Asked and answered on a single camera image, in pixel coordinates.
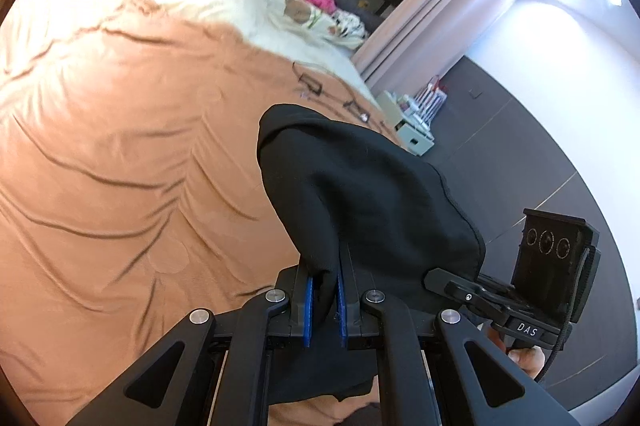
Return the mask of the person's right hand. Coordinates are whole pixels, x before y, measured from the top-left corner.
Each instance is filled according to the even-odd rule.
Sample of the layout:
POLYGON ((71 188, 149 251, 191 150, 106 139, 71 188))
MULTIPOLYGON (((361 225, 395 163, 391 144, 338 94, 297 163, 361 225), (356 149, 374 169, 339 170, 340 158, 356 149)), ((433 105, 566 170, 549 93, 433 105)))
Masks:
POLYGON ((546 356, 540 347, 533 346, 532 348, 506 351, 506 344, 496 330, 488 328, 487 337, 529 377, 537 377, 544 368, 546 356))

